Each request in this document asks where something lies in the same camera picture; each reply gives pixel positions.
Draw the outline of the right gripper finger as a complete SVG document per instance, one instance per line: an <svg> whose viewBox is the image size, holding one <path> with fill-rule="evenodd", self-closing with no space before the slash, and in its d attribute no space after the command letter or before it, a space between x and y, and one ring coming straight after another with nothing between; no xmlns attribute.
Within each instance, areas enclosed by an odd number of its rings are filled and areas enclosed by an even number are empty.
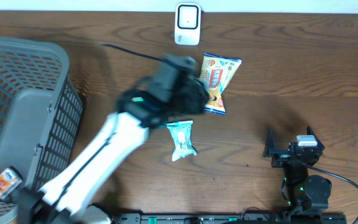
<svg viewBox="0 0 358 224"><path fill-rule="evenodd" d="M307 135L313 136L316 141L316 147L319 149L324 149L323 143L318 139L318 137L315 135L313 129L311 126L307 126L306 128Z"/></svg>
<svg viewBox="0 0 358 224"><path fill-rule="evenodd" d="M265 147L262 156L263 157L272 157L275 152L275 142L273 138L272 130L269 129L267 132L267 140L265 142Z"/></svg>

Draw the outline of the yellow snack bag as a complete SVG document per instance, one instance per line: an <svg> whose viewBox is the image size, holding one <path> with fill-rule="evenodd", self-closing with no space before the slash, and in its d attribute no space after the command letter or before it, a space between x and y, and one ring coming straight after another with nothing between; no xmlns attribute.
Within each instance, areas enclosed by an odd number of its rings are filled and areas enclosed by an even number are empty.
<svg viewBox="0 0 358 224"><path fill-rule="evenodd" d="M204 53L200 79L206 84L209 101L204 110L209 113L225 115L222 93L230 83L242 59Z"/></svg>

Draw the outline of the green wet wipes pack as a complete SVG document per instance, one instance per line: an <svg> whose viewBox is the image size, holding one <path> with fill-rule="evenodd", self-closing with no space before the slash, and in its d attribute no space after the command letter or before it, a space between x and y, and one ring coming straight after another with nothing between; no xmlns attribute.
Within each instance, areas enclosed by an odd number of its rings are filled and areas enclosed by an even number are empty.
<svg viewBox="0 0 358 224"><path fill-rule="evenodd" d="M172 153L172 161L177 161L190 154L193 154L194 156L197 155L197 151L191 142L192 125L193 120L177 121L167 124L167 128L175 145Z"/></svg>

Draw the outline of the orange tissue pack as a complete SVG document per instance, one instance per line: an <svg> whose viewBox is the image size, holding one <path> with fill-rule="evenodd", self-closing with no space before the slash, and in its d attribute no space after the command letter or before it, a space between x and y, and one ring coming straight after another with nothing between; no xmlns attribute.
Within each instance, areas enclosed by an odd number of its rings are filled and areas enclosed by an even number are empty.
<svg viewBox="0 0 358 224"><path fill-rule="evenodd" d="M0 200L5 199L22 179L13 169L6 168L0 173Z"/></svg>

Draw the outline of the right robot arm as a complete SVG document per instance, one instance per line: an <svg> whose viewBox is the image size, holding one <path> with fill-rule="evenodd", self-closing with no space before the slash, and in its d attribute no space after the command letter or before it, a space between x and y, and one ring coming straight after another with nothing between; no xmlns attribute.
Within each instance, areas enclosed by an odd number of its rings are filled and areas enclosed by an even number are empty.
<svg viewBox="0 0 358 224"><path fill-rule="evenodd" d="M316 137L311 127L305 135L298 135L287 149L278 149L273 132L268 131L264 148L264 157L272 159L273 168L284 171L283 194L289 202L287 217L306 213L322 213L328 208L332 183L320 175L309 175L323 154L324 145Z"/></svg>

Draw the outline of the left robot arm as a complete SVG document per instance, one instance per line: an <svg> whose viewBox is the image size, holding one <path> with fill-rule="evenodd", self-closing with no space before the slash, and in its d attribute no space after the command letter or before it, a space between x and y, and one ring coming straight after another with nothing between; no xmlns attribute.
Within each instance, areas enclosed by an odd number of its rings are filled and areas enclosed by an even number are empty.
<svg viewBox="0 0 358 224"><path fill-rule="evenodd" d="M166 54L158 70L125 91L116 112L81 154L36 193L22 189L17 203L18 223L91 223L85 217L97 191L150 131L171 116L201 114L208 101L206 85L196 78L191 57Z"/></svg>

